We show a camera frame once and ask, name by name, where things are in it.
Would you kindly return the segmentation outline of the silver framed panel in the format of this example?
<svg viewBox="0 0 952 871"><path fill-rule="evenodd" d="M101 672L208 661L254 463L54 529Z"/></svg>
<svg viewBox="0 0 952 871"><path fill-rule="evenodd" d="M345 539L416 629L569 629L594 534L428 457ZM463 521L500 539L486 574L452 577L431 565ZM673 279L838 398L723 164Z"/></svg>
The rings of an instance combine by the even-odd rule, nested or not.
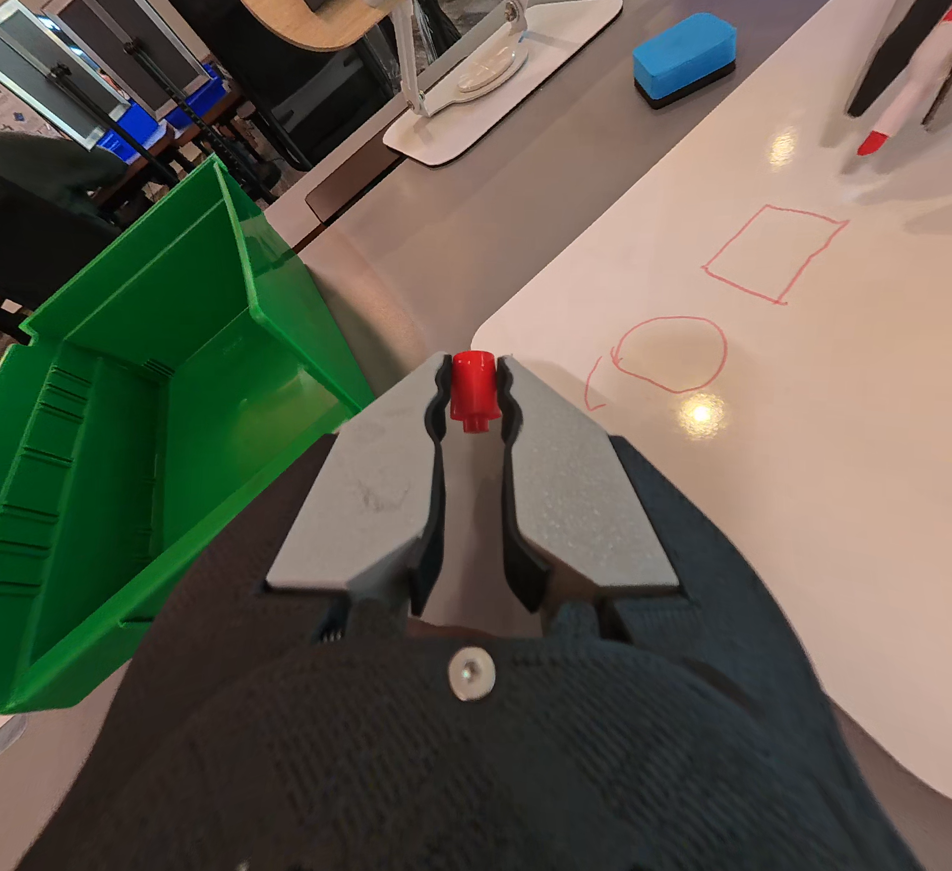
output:
<svg viewBox="0 0 952 871"><path fill-rule="evenodd" d="M42 12L156 120L209 81L149 0L50 0Z"/></svg>
<svg viewBox="0 0 952 871"><path fill-rule="evenodd" d="M1 5L1 82L87 151L129 107L120 92L19 0Z"/></svg>

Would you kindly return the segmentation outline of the small blue storage bin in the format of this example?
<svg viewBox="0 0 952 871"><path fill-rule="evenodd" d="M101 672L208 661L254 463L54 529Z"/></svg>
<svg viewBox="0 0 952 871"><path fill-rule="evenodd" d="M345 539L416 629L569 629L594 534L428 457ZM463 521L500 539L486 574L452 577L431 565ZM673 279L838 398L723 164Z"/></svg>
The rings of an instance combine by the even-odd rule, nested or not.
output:
<svg viewBox="0 0 952 871"><path fill-rule="evenodd" d="M147 149L156 144L169 128L166 121L156 121L135 102L129 102L128 109L117 119L117 123L128 135ZM113 153L127 165L140 157L139 152L113 129L107 130L96 144L96 148Z"/></svg>
<svg viewBox="0 0 952 871"><path fill-rule="evenodd" d="M196 92L186 98L187 106L202 118L228 93L225 79L220 71L212 64L204 64L203 68L208 75L208 80ZM169 112L165 121L177 131L183 131L193 123L181 107L176 107Z"/></svg>

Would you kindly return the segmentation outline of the white whiteboard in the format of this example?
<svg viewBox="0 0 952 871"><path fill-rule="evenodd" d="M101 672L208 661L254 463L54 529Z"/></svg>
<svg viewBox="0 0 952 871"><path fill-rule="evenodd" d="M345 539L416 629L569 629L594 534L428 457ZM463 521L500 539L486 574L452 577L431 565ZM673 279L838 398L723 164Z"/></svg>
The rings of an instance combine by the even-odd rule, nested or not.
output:
<svg viewBox="0 0 952 871"><path fill-rule="evenodd" d="M861 158L887 103L843 113L894 2L827 2L473 343L676 484L950 796L950 134Z"/></svg>

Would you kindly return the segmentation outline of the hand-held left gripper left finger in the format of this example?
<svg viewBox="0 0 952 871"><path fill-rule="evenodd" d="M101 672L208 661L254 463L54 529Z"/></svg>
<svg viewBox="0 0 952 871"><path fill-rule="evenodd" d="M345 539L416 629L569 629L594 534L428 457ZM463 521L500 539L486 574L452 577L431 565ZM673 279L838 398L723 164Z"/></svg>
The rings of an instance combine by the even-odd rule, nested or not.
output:
<svg viewBox="0 0 952 871"><path fill-rule="evenodd" d="M420 616L444 559L442 442L452 358L438 352L338 430L268 570L268 588Z"/></svg>

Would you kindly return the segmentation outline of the beige board on white stand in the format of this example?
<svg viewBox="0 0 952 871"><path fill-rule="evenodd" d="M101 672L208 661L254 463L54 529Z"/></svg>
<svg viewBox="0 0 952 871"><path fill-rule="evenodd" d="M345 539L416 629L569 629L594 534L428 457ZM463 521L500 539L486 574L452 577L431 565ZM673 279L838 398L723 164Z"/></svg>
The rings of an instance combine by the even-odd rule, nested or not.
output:
<svg viewBox="0 0 952 871"><path fill-rule="evenodd" d="M413 0L325 0L317 8L306 0L240 1L270 31L314 52L339 51L389 17L406 110L388 127L384 143L432 168L468 151L623 9L622 0L506 0L504 24L423 92Z"/></svg>

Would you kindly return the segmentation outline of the red dry erase marker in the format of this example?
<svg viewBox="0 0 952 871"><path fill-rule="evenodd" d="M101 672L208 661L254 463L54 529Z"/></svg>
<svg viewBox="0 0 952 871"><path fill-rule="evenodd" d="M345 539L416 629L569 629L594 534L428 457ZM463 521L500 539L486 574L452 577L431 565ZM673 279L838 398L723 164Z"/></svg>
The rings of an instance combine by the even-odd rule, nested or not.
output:
<svg viewBox="0 0 952 871"><path fill-rule="evenodd" d="M912 55L905 69L905 80L895 99L868 133L856 151L865 157L878 151L908 122L910 116L939 89L951 62L951 8Z"/></svg>

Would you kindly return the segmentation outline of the blue whiteboard eraser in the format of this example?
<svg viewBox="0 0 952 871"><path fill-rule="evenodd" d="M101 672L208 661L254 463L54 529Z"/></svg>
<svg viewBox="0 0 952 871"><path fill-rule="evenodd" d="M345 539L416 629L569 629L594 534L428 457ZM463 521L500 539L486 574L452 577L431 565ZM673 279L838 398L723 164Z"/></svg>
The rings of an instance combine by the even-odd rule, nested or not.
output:
<svg viewBox="0 0 952 871"><path fill-rule="evenodd" d="M731 75L737 29L710 12L688 16L632 52L636 90L654 111Z"/></svg>

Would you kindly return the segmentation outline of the green plastic bin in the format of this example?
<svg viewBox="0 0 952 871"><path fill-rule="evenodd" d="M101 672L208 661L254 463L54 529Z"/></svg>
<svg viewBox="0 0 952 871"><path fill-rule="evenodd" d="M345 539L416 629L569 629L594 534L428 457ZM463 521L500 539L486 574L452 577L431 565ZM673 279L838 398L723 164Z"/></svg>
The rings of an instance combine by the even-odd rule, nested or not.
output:
<svg viewBox="0 0 952 871"><path fill-rule="evenodd" d="M2 716L86 698L208 544L374 399L217 158L25 329L2 359Z"/></svg>

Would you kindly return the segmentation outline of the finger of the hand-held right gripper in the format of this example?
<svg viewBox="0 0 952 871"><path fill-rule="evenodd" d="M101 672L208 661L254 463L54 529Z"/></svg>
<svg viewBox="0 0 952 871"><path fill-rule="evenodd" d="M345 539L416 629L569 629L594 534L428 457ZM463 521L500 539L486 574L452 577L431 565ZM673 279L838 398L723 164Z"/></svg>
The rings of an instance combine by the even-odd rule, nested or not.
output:
<svg viewBox="0 0 952 871"><path fill-rule="evenodd" d="M922 117L921 125L926 130L932 130L933 125L935 124L938 115L940 114L946 99L951 92L951 69L946 74L945 79L942 84L939 86L939 89L936 93L935 98L931 102L929 110Z"/></svg>
<svg viewBox="0 0 952 871"><path fill-rule="evenodd" d="M863 116L893 84L950 5L951 0L896 0L850 94L849 117Z"/></svg>

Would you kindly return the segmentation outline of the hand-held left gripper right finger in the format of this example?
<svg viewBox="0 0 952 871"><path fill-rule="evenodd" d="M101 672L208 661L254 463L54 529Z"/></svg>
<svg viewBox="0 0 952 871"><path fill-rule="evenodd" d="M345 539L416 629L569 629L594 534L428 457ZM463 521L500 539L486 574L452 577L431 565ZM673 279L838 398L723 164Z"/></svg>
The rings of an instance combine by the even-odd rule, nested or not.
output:
<svg viewBox="0 0 952 871"><path fill-rule="evenodd" d="M512 356L497 362L507 584L531 613L680 584L611 437Z"/></svg>

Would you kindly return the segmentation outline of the red marker cap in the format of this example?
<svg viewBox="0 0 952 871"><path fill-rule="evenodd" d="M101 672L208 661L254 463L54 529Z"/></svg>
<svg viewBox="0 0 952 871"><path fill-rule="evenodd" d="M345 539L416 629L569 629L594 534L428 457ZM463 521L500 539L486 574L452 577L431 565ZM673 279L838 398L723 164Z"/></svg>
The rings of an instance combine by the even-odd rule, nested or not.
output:
<svg viewBox="0 0 952 871"><path fill-rule="evenodd" d="M502 417L492 353L467 350L453 356L449 411L451 420L470 435L488 433L490 423Z"/></svg>

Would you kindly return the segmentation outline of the black office chair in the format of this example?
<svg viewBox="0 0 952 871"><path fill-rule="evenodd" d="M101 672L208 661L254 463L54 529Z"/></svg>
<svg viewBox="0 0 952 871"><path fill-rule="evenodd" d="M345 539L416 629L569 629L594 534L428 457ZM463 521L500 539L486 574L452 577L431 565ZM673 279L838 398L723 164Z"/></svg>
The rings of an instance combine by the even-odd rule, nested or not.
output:
<svg viewBox="0 0 952 871"><path fill-rule="evenodd" d="M375 48L293 45L240 0L169 0L254 106L252 121L299 172L311 170L392 97Z"/></svg>

